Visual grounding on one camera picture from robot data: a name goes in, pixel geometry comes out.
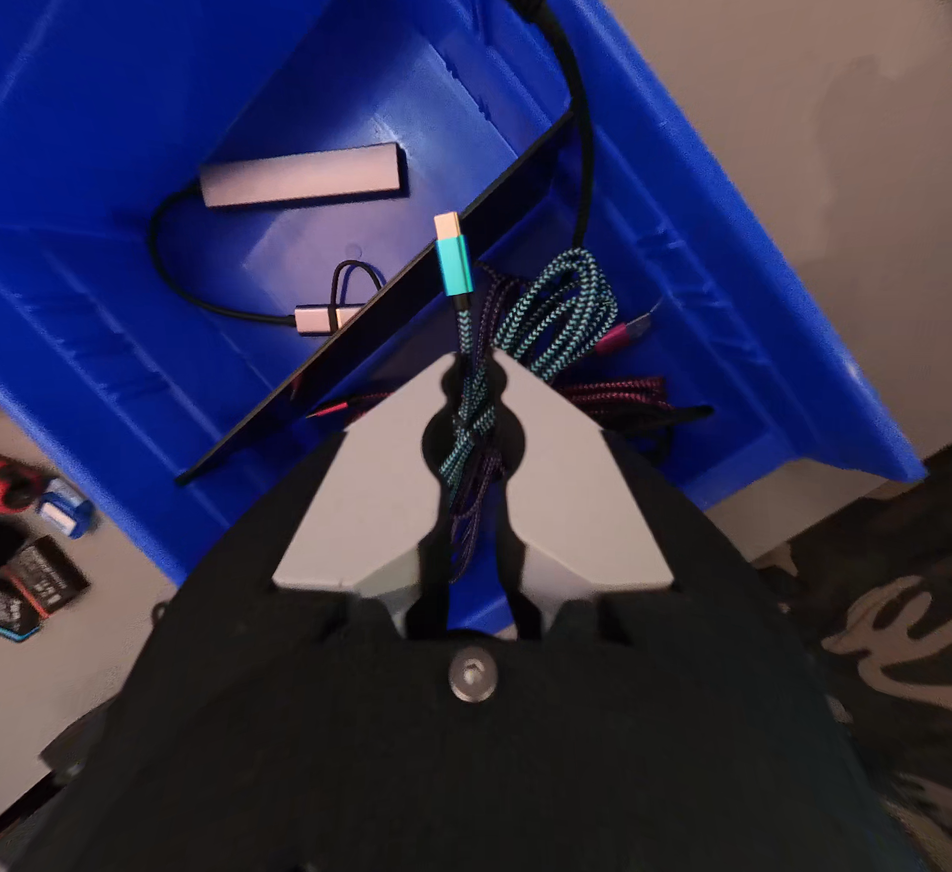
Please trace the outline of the black bin divider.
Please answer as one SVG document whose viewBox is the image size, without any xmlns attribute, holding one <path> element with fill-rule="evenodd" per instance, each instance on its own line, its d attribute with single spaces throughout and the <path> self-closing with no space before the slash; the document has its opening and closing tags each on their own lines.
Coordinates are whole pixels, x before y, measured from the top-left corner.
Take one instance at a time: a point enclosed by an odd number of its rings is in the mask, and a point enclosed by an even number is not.
<svg viewBox="0 0 952 872">
<path fill-rule="evenodd" d="M 574 131 L 574 116 L 567 111 L 465 209 L 460 220 L 472 257 L 492 251 L 546 197 L 559 153 Z M 442 293 L 437 252 L 430 243 L 291 377 L 177 475 L 175 485 L 188 485 L 232 453 L 291 426 Z"/>
</svg>

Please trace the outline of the person's camouflage trousers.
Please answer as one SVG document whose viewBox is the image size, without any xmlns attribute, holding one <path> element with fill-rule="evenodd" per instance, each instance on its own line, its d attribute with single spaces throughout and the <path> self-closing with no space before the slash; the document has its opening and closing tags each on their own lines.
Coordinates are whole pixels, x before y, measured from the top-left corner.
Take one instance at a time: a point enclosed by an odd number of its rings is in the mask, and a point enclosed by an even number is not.
<svg viewBox="0 0 952 872">
<path fill-rule="evenodd" d="M 951 449 L 755 559 L 927 870 L 951 859 Z"/>
</svg>

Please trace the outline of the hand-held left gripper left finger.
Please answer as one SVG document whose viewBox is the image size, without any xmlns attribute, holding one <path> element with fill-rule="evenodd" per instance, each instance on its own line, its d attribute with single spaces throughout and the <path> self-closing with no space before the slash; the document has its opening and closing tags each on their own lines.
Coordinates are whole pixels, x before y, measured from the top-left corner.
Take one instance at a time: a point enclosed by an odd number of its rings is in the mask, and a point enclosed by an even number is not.
<svg viewBox="0 0 952 872">
<path fill-rule="evenodd" d="M 450 523 L 423 442 L 456 363 L 439 357 L 344 430 L 273 571 L 277 588 L 380 600 L 408 636 L 446 630 Z"/>
</svg>

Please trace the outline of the red black gadget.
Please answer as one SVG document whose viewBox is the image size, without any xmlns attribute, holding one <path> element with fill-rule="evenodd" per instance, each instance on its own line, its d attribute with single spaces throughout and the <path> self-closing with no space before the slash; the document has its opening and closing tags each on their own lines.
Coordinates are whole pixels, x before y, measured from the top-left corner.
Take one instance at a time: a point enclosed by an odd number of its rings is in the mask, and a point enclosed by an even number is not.
<svg viewBox="0 0 952 872">
<path fill-rule="evenodd" d="M 1 456 L 1 514 L 29 510 L 45 493 L 47 479 L 38 469 Z"/>
</svg>

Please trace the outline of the blue plastic storage bin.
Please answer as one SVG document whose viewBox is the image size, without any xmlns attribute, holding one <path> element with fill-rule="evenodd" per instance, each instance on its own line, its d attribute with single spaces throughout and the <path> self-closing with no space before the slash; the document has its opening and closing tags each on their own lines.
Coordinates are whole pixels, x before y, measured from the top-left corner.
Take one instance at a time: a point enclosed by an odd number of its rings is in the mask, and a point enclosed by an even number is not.
<svg viewBox="0 0 952 872">
<path fill-rule="evenodd" d="M 625 436 L 703 509 L 788 462 L 924 469 L 601 0 L 548 0 L 589 96 L 585 247 L 707 418 Z M 174 581 L 321 442 L 455 349 L 438 296 L 302 418 L 194 465 L 570 111 L 506 0 L 2 0 L 2 409 Z M 482 258 L 570 246 L 578 133 Z"/>
</svg>

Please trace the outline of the small blue white gadget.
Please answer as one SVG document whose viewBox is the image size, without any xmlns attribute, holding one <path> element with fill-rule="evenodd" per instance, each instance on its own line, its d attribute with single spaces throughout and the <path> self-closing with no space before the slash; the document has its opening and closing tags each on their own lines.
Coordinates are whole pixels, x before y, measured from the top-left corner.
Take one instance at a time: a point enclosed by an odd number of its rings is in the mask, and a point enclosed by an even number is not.
<svg viewBox="0 0 952 872">
<path fill-rule="evenodd" d="M 61 477 L 52 478 L 36 502 L 37 515 L 70 540 L 93 528 L 95 509 L 89 499 Z"/>
</svg>

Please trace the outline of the black battery pack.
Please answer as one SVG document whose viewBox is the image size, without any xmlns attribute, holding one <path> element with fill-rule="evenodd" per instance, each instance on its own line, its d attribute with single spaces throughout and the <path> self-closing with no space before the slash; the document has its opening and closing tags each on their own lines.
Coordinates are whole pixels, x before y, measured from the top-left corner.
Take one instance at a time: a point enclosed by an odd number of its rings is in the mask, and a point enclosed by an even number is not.
<svg viewBox="0 0 952 872">
<path fill-rule="evenodd" d="M 49 536 L 28 539 L 2 526 L 1 636 L 23 642 L 81 598 L 90 581 Z"/>
</svg>

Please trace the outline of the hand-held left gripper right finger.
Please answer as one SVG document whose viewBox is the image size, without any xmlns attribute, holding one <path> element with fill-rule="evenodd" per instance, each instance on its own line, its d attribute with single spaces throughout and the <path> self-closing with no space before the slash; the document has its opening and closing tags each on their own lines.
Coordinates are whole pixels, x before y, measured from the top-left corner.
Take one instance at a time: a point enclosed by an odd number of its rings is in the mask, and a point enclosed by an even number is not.
<svg viewBox="0 0 952 872">
<path fill-rule="evenodd" d="M 514 419 L 506 519 L 522 546 L 517 591 L 553 621 L 566 602 L 670 589 L 672 570 L 601 427 L 504 353 L 497 432 Z"/>
</svg>

